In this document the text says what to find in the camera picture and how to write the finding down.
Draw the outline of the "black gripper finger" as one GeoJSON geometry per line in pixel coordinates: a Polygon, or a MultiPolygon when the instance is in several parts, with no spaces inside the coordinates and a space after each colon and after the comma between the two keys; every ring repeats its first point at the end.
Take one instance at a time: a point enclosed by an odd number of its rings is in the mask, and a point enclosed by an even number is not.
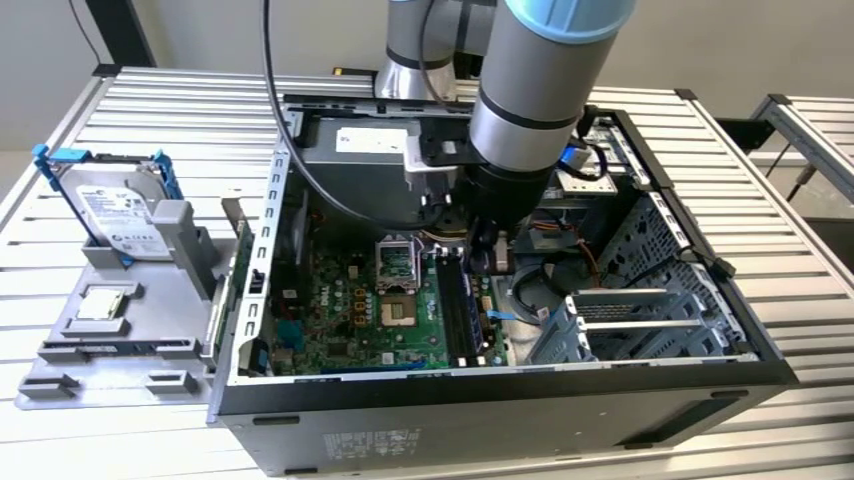
{"type": "Polygon", "coordinates": [[[492,270],[493,223],[472,222],[465,238],[467,269],[475,274],[489,274],[492,270]]]}
{"type": "Polygon", "coordinates": [[[499,230],[492,245],[492,273],[511,274],[513,272],[512,250],[508,243],[507,232],[499,230]]]}

